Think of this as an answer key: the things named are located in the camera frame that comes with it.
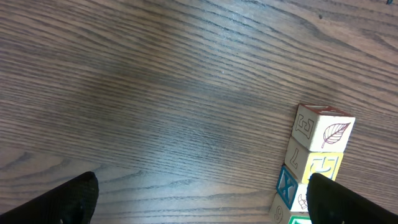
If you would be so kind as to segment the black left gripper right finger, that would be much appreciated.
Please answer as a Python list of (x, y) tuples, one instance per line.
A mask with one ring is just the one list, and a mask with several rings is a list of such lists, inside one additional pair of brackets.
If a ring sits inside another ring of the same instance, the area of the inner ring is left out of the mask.
[(314, 173), (307, 188), (313, 224), (397, 224), (397, 215), (335, 181)]

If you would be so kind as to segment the white leaf picture block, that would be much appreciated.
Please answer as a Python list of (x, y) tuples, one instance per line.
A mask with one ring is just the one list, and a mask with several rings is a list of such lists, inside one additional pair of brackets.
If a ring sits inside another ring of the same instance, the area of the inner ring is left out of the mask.
[(327, 105), (299, 104), (292, 137), (312, 152), (344, 152), (356, 118)]

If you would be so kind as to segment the yellow lone block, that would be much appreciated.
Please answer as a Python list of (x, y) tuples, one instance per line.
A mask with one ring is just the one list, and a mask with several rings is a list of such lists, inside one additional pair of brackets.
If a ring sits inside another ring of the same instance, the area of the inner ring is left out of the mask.
[(312, 152), (290, 137), (285, 155), (285, 165), (299, 182), (308, 184), (313, 173), (335, 180), (344, 154), (342, 152)]

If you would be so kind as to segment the white feather picture block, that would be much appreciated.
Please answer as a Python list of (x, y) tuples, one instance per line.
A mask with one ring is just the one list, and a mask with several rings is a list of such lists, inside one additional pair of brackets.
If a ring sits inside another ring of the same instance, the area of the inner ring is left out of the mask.
[(281, 167), (276, 191), (291, 212), (308, 212), (307, 188), (286, 165)]

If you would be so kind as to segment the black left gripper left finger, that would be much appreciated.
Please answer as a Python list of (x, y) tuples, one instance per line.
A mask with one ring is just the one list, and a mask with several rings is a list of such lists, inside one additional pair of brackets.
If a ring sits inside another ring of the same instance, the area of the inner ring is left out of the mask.
[(2, 224), (89, 224), (99, 196), (98, 179), (85, 172), (1, 214)]

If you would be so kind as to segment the green A letter block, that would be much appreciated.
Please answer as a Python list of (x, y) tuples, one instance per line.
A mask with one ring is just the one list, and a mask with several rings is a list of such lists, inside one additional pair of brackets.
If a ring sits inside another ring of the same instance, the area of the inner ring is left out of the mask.
[(291, 212), (278, 193), (273, 199), (269, 216), (276, 224), (312, 224), (307, 212)]

